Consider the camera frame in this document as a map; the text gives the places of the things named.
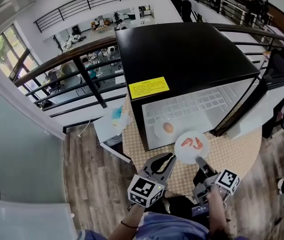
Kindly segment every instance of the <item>window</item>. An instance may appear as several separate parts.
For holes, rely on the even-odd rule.
[[[16,78],[20,78],[23,75],[27,74],[31,70],[38,67],[38,63],[29,52],[25,46],[22,39],[19,37],[14,25],[9,26],[1,35],[0,35],[0,69],[3,73],[14,81]],[[34,90],[41,86],[41,79],[45,77],[45,74],[39,75],[36,78],[28,81],[25,86],[19,87],[19,90],[26,94],[27,92]],[[41,99],[49,95],[46,90],[38,91],[36,94],[29,95],[28,97],[33,100]]]
[[[10,50],[10,47],[0,35],[0,69],[8,77],[17,63],[17,58]]]

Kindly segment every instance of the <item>wooden floor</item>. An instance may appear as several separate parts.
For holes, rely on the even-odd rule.
[[[108,237],[124,218],[127,188],[136,173],[98,145],[90,125],[68,130],[64,143],[64,181],[67,200],[77,229],[94,230]],[[284,194],[278,195],[277,179],[284,176],[284,135],[263,139],[260,154],[227,200],[230,232],[251,240],[284,240]]]
[[[64,142],[64,183],[76,229],[107,237],[127,213],[127,188],[134,166],[99,146],[94,126],[68,130]]]

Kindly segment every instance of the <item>round table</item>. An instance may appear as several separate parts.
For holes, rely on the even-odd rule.
[[[126,96],[123,111],[129,111],[129,115],[133,117],[133,122],[122,133],[123,151],[133,160],[137,171],[143,168],[148,158],[162,153],[174,153],[174,144],[145,152],[129,96]],[[221,137],[215,137],[210,133],[205,135],[210,143],[210,152],[205,159],[206,162],[218,172],[228,169],[238,174],[242,179],[253,166],[259,153],[262,142],[262,128],[260,127],[233,140],[229,139],[227,135]],[[198,169],[197,164],[184,164],[177,160],[168,180],[168,190],[176,194],[192,196],[193,178]]]

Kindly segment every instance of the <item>human hand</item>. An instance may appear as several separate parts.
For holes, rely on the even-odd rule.
[[[214,185],[211,185],[210,186],[210,189],[209,189],[209,192],[206,196],[207,200],[211,200],[211,199],[214,199],[214,198],[221,198],[221,193],[220,193],[220,187],[216,184]]]

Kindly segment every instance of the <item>plate with shrimp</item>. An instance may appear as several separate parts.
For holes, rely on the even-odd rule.
[[[174,146],[177,159],[188,165],[196,164],[196,157],[206,158],[208,152],[208,138],[195,130],[182,134]]]

